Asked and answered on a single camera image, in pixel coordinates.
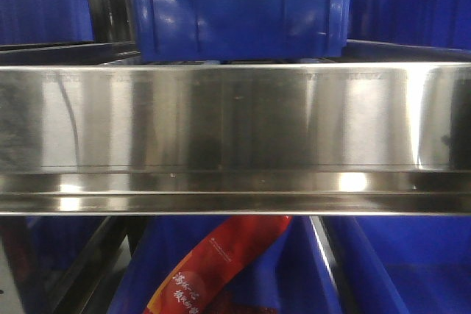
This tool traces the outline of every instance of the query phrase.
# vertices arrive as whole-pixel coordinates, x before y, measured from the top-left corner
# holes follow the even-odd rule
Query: red snack bag
[[[283,234],[290,221],[290,216],[228,218],[166,277],[144,314],[202,314],[238,272]]]

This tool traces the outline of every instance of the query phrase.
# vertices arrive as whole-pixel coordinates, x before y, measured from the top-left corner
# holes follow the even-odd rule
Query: blue storage bin
[[[96,231],[103,217],[41,216],[28,218],[32,245],[42,270],[66,270]]]
[[[0,44],[93,40],[88,0],[1,0]]]
[[[335,57],[350,0],[133,0],[146,61]]]
[[[471,313],[471,218],[328,222],[363,313]]]
[[[351,0],[349,38],[471,49],[470,0]]]
[[[114,296],[108,314],[141,314],[171,270],[223,216],[153,218]],[[280,314],[341,314],[336,291],[316,244],[311,220],[296,217],[288,231],[237,275],[225,290],[238,304]]]

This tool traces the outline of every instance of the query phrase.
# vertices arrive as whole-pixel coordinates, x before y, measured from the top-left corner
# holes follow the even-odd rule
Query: blue plastic bin
[[[363,313],[471,313],[471,218],[329,222]]]
[[[103,217],[95,216],[29,218],[29,233],[40,268],[68,269],[102,221]]]
[[[0,0],[0,44],[93,40],[88,0]]]
[[[170,271],[224,219],[221,216],[153,218],[108,314],[141,314]],[[307,217],[296,217],[288,231],[226,289],[238,304],[271,307],[281,314],[341,314]]]
[[[133,0],[146,61],[335,57],[350,0]]]
[[[349,38],[471,49],[470,0],[351,0]]]

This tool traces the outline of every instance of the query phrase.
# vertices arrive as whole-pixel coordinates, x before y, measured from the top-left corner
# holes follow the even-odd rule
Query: red package
[[[202,314],[238,272],[283,234],[290,221],[291,216],[228,218],[180,261],[155,291],[144,314]]]
[[[236,304],[229,292],[223,290],[206,307],[204,314],[277,314],[276,309]]]

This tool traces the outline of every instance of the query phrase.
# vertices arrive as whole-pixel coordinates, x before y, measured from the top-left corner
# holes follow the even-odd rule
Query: stainless steel shelf
[[[471,64],[0,68],[0,214],[471,213]]]

